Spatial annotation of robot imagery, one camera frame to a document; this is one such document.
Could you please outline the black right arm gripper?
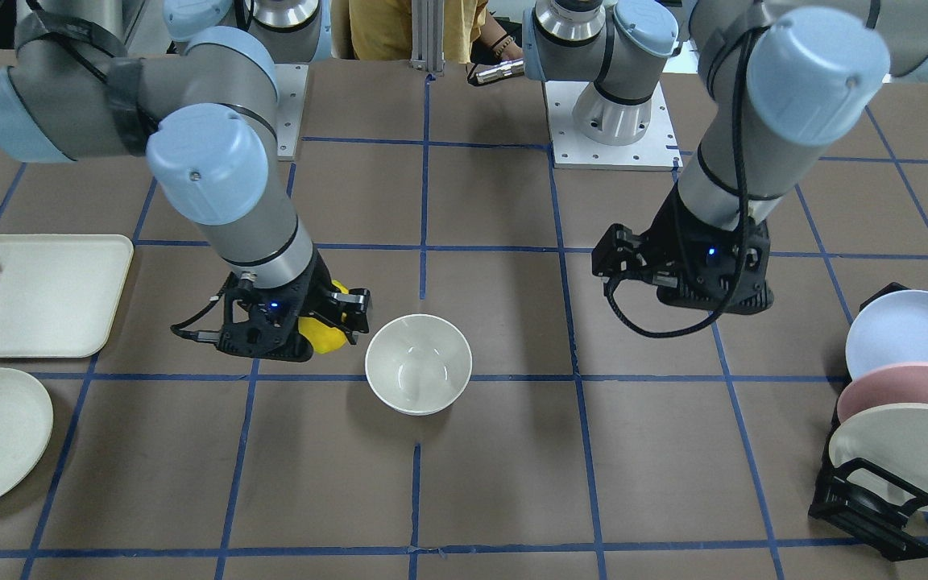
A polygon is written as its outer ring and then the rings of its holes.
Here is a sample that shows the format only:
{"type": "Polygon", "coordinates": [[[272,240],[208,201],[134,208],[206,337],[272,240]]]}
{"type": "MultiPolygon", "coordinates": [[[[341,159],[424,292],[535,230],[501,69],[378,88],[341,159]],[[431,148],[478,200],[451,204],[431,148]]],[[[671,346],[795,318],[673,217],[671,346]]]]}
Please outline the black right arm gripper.
{"type": "Polygon", "coordinates": [[[320,256],[304,275],[277,288],[258,288],[247,278],[229,274],[222,286],[224,312],[217,351],[233,356],[302,363],[313,347],[298,330],[300,309],[345,335],[371,332],[371,290],[349,289],[333,280],[320,256]]]}

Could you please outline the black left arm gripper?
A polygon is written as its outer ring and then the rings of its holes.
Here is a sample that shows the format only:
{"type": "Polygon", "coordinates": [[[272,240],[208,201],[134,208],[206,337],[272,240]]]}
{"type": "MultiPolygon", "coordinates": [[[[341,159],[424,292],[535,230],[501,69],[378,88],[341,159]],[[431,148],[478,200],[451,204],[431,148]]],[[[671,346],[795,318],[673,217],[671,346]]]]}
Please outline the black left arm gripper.
{"type": "Polygon", "coordinates": [[[643,234],[612,224],[590,253],[590,271],[655,285],[670,307],[714,311],[735,275],[738,242],[735,231],[701,222],[673,190],[643,234]]]}

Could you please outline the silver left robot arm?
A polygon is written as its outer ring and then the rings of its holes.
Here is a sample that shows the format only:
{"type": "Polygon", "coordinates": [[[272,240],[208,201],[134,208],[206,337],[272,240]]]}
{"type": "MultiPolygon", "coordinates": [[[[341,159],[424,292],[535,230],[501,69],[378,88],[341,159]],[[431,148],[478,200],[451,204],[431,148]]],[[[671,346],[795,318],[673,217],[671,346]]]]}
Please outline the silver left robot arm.
{"type": "MultiPolygon", "coordinates": [[[[698,75],[717,114],[643,234],[614,224],[590,270],[614,311],[623,280],[662,304],[751,315],[773,304],[769,225],[781,198],[853,129],[883,80],[928,81],[928,1],[685,1],[698,75]]],[[[525,15],[527,77],[585,81],[582,131],[644,113],[677,44],[656,1],[537,1],[525,15]]]]}

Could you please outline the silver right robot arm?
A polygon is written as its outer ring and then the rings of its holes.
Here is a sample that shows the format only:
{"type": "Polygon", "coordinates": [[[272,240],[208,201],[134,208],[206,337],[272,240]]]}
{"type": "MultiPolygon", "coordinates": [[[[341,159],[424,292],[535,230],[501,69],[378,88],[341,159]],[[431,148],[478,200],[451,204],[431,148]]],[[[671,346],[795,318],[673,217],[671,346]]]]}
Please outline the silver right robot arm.
{"type": "Polygon", "coordinates": [[[37,1],[0,68],[0,148],[25,163],[144,158],[230,274],[217,330],[171,326],[225,354],[302,363],[368,333],[371,293],[333,280],[276,175],[281,99],[270,49],[330,55],[325,1],[166,1],[178,56],[134,56],[88,16],[37,1]]]}

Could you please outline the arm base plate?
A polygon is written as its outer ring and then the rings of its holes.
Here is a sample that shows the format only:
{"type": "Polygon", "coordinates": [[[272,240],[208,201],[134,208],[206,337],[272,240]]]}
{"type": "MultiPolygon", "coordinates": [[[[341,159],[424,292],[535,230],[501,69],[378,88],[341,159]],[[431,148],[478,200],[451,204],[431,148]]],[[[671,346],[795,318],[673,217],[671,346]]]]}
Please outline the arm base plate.
{"type": "Polygon", "coordinates": [[[276,110],[276,154],[280,161],[293,162],[300,143],[305,98],[309,84],[307,64],[276,64],[279,105],[276,110]]]}
{"type": "Polygon", "coordinates": [[[636,106],[607,100],[590,82],[548,81],[544,93],[556,168],[648,172],[682,168],[660,85],[648,101],[636,106]]]}

